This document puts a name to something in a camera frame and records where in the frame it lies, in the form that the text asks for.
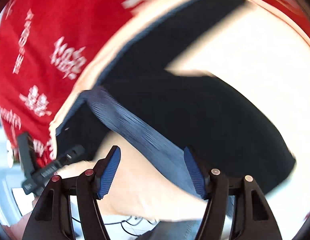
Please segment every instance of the red garment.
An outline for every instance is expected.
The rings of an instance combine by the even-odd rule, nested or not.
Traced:
[[[0,26],[0,113],[13,147],[28,131],[50,160],[49,123],[77,78],[132,14],[124,0],[10,0]]]

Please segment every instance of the black fabric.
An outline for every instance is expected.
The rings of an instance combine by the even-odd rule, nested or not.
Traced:
[[[125,108],[180,148],[230,176],[252,175],[264,193],[282,182],[295,160],[273,124],[218,78],[175,77],[164,68],[244,0],[196,0],[131,45],[103,85]],[[80,143],[93,154],[108,129],[87,105],[57,136],[58,153]]]

